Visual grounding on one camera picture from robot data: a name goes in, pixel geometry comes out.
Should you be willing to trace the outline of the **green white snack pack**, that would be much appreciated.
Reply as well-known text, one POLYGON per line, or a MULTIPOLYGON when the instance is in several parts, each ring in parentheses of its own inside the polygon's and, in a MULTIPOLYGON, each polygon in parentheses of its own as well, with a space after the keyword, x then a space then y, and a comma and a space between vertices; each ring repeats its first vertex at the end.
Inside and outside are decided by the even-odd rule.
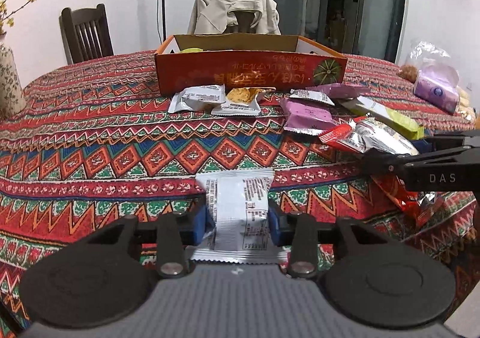
POLYGON ((355 115, 366 116, 369 114, 409 140, 418 140, 425 136, 424 127, 414 119, 365 96, 340 100, 339 103, 355 115))

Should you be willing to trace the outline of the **silver red snack bag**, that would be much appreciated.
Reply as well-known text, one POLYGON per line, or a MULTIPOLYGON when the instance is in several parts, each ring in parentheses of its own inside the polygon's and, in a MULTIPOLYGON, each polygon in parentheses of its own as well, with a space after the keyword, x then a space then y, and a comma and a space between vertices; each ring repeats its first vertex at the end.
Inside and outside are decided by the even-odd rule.
POLYGON ((324 131, 319 135, 319 139, 327 146, 359 155, 370 149, 392 155, 419 154, 408 139, 373 117, 349 120, 346 124, 324 131))

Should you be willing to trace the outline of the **pink snack pack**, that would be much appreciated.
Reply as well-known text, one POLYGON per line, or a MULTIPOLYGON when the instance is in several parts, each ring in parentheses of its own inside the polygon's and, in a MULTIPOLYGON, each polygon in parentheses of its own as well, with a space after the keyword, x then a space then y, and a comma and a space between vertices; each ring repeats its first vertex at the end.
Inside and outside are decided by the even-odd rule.
POLYGON ((307 90, 322 92, 331 99, 354 99, 361 95, 368 94, 367 86, 345 85, 342 83, 331 83, 319 86, 307 87, 307 90))
POLYGON ((282 99, 280 105, 286 117, 283 125, 285 131, 319 136, 338 125, 328 110, 315 104, 310 105, 294 99, 282 99))

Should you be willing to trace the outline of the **purple tissue pack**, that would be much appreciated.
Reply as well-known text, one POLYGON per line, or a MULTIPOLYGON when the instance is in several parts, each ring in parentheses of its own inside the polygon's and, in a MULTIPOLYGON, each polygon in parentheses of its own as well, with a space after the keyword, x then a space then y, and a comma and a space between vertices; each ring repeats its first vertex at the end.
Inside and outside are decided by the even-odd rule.
POLYGON ((458 82, 458 72, 450 65, 437 62, 426 64, 418 71, 413 93, 441 110, 453 114, 460 101, 456 89, 458 82))

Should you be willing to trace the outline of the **clear plastic bag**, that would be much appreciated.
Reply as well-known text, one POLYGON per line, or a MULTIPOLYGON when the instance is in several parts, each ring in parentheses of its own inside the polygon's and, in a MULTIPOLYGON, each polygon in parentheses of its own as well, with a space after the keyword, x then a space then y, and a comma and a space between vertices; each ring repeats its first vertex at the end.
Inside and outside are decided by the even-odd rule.
MULTIPOLYGON (((420 68, 426 64, 432 64, 435 62, 453 67, 451 56, 444 49, 436 47, 433 43, 427 41, 419 41, 412 47, 405 62, 400 66, 397 75, 411 82, 414 87, 420 68)), ((460 96, 460 101, 456 107, 456 111, 451 115, 458 113, 467 121, 475 122, 477 115, 474 109, 470 106, 470 95, 459 86, 459 83, 460 75, 456 87, 460 96)))

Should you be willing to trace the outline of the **colourful patterned tablecloth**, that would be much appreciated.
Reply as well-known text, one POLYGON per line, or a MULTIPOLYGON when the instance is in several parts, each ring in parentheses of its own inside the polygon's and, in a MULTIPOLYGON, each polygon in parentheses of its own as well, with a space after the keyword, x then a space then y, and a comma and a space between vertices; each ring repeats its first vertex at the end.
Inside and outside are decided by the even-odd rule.
POLYGON ((279 94, 256 118, 169 114, 152 52, 70 65, 24 94, 26 109, 1 123, 1 300, 24 326, 29 267, 121 216, 187 209, 200 172, 272 168, 269 196, 284 211, 352 216, 406 241, 453 271, 456 304, 479 282, 473 195, 447 194, 417 227, 352 157, 284 131, 279 94))

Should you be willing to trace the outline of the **orange cardboard box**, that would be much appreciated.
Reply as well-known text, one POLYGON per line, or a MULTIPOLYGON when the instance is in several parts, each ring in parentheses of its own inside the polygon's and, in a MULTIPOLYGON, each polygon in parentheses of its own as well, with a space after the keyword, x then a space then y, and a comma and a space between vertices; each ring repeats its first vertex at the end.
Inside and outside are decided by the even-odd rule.
POLYGON ((274 87, 341 83, 347 57, 300 35, 176 34, 154 53, 160 94, 191 86, 274 87))

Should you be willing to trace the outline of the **floral ceramic vase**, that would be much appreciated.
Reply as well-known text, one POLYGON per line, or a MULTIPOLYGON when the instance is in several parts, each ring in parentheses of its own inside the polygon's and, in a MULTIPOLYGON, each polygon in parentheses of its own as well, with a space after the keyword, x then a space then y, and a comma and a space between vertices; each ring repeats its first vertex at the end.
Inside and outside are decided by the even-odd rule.
POLYGON ((10 119, 24 110, 26 100, 20 83, 13 50, 1 34, 0 112, 1 120, 10 119))

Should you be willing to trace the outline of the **white grey snack packet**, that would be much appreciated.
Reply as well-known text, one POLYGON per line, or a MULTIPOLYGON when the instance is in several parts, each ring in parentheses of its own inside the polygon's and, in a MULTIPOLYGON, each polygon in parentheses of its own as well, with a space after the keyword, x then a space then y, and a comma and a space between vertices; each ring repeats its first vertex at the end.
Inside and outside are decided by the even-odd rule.
POLYGON ((216 107, 226 100, 224 85, 191 86, 174 94, 168 112, 202 111, 216 107))

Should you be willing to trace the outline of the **white yellow snack packet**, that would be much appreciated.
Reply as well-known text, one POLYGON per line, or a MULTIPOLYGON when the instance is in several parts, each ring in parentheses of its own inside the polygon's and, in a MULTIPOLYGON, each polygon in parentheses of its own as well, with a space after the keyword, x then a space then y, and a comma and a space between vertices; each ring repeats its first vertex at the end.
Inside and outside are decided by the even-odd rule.
POLYGON ((218 117, 258 117, 261 114, 259 99, 275 90, 275 87, 234 88, 226 95, 224 103, 211 110, 211 114, 218 117))

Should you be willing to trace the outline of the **dark wooden chair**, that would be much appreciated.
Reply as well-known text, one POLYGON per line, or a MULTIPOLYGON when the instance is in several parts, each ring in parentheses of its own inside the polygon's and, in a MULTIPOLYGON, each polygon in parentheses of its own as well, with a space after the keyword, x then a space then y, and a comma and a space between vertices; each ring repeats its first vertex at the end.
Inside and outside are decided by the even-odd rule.
POLYGON ((59 19, 73 64, 114 55, 104 4, 77 10, 66 7, 59 19))

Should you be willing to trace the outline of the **wooden chair with jacket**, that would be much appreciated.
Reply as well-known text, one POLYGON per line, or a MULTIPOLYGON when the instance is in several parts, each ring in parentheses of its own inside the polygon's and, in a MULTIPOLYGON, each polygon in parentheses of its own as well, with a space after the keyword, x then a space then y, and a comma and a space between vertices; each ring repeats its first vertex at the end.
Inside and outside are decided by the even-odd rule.
POLYGON ((259 21, 261 19, 261 13, 259 11, 234 11, 233 12, 236 22, 232 25, 228 25, 225 29, 225 33, 245 33, 256 34, 259 21))

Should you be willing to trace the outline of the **beige jacket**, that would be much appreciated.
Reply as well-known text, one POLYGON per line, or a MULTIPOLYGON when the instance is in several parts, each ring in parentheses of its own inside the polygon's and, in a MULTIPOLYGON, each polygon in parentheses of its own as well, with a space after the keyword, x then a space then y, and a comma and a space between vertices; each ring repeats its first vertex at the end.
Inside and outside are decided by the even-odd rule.
POLYGON ((250 33, 281 33, 275 0, 195 0, 187 33, 223 34, 230 27, 239 32, 236 13, 253 14, 250 33))

